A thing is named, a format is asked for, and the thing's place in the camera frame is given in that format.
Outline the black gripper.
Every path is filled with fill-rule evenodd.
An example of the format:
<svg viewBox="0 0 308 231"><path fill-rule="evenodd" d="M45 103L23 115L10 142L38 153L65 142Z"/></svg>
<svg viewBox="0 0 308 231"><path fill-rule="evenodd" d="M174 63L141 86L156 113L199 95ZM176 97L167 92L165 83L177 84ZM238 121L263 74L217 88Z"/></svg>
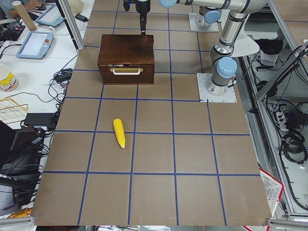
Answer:
<svg viewBox="0 0 308 231"><path fill-rule="evenodd" d="M142 35L146 34L146 13L151 10L150 0L137 0L135 3L135 8L138 13L140 13L140 31Z"/></svg>

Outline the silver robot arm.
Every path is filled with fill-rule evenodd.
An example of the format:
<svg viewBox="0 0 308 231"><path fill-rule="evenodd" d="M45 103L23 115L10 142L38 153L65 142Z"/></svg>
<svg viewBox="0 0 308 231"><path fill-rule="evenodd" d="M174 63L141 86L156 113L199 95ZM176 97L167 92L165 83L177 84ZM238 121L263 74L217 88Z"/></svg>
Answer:
<svg viewBox="0 0 308 231"><path fill-rule="evenodd" d="M249 14L262 9L268 2L266 0L160 0L159 3L166 8L184 4L230 10L219 40L210 51L214 73L205 85L210 94L223 95L237 71L237 63L231 58L231 54L246 18Z"/></svg>
<svg viewBox="0 0 308 231"><path fill-rule="evenodd" d="M123 7L126 12L134 4L136 12L140 14L140 31L146 34L147 13L151 10L150 0L124 0ZM198 13L189 13L190 31L218 33L218 22L221 17L221 10L214 7L200 6Z"/></svg>

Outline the person's hand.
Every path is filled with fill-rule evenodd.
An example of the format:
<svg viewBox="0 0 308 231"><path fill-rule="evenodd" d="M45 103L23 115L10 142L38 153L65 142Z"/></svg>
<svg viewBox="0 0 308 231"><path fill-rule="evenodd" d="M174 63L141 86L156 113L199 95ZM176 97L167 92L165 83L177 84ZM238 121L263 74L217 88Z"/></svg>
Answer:
<svg viewBox="0 0 308 231"><path fill-rule="evenodd" d="M28 3L28 8L30 10L36 10L41 7L42 3L40 0L30 0Z"/></svg>

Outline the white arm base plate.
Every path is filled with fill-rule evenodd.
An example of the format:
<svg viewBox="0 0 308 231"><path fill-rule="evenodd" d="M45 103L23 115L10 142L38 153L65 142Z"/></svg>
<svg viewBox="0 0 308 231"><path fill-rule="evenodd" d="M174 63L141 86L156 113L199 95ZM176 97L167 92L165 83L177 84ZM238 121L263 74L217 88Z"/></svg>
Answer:
<svg viewBox="0 0 308 231"><path fill-rule="evenodd" d="M199 13L189 13L190 30L194 32L211 32L218 33L218 20L220 13L214 11L213 13L206 13L201 15Z"/></svg>
<svg viewBox="0 0 308 231"><path fill-rule="evenodd" d="M199 99L202 103L236 103L232 79L226 86L216 86L212 73L197 73Z"/></svg>

